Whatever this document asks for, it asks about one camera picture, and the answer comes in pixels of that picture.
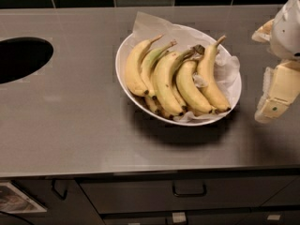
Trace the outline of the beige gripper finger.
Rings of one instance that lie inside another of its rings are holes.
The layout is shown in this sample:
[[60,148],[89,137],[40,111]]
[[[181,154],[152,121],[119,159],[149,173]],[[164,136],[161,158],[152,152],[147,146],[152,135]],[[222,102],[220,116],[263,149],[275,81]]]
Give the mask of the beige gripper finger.
[[283,60],[263,74],[262,96],[257,105],[255,120],[269,123],[284,114],[300,94],[300,63]]
[[272,27],[273,27],[273,21],[274,20],[270,20],[268,22],[266,22],[264,25],[262,25],[259,29],[257,29],[251,39],[257,42],[268,42],[270,40],[270,35],[271,35],[271,31],[272,31]]

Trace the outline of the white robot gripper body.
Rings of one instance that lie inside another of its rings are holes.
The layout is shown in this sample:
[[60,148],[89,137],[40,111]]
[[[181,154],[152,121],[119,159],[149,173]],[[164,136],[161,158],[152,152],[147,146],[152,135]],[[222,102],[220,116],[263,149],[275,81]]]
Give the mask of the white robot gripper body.
[[300,59],[300,0],[288,0],[276,15],[270,49],[281,59]]

